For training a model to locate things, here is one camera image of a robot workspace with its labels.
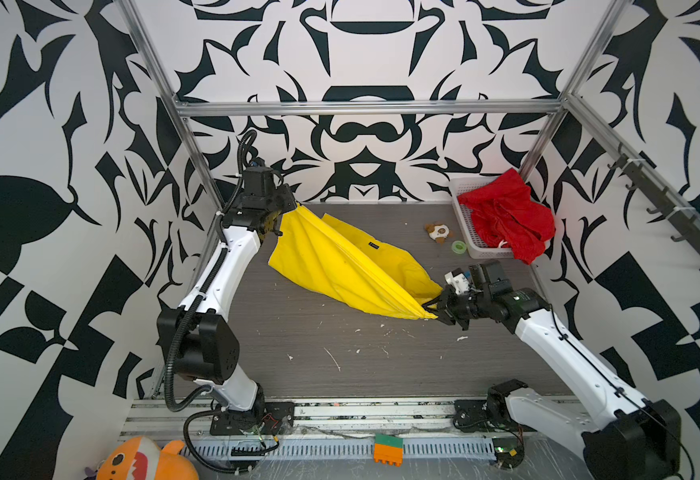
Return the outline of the yellow shorts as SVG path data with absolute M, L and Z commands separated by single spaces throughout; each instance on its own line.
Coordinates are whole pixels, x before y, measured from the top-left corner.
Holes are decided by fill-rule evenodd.
M 304 206 L 282 216 L 280 231 L 268 265 L 296 285 L 370 315 L 436 317 L 423 305 L 442 287 L 409 252 Z

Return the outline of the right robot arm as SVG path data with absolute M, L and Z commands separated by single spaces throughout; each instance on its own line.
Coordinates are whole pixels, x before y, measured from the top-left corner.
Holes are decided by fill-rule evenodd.
M 535 290 L 516 289 L 497 261 L 453 270 L 442 291 L 423 303 L 446 325 L 467 329 L 491 319 L 532 348 L 577 398 L 578 414 L 517 379 L 488 390 L 483 407 L 461 402 L 453 425 L 462 432 L 489 424 L 513 435 L 539 432 L 584 461 L 595 479 L 680 477 L 681 418 L 666 401 L 651 401 L 612 372 L 561 322 Z

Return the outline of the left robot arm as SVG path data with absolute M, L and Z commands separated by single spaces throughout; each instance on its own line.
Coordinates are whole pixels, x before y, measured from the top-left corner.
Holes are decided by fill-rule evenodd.
M 252 431 L 266 415 L 262 387 L 240 365 L 229 313 L 265 236 L 276 233 L 280 217 L 297 207 L 290 187 L 270 167 L 248 166 L 240 179 L 230 209 L 214 218 L 217 243 L 197 282 L 178 307 L 157 319 L 165 404 L 179 412 L 209 396 L 216 405 L 214 435 Z

